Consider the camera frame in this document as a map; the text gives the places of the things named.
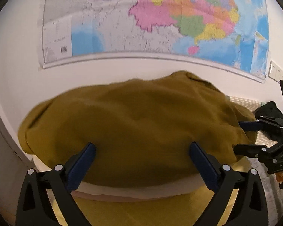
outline gray patterned fabric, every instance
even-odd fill
[[[265,104],[263,102],[237,97],[230,97],[230,100],[246,107],[250,111],[254,111]],[[256,144],[271,147],[276,143],[277,142],[275,141],[269,140],[262,132],[258,132]],[[261,164],[257,159],[248,158],[248,160],[252,164],[252,167],[258,170],[266,195],[269,225],[275,226],[283,215],[283,190],[279,188],[275,175],[267,174],[267,168],[263,164]]]

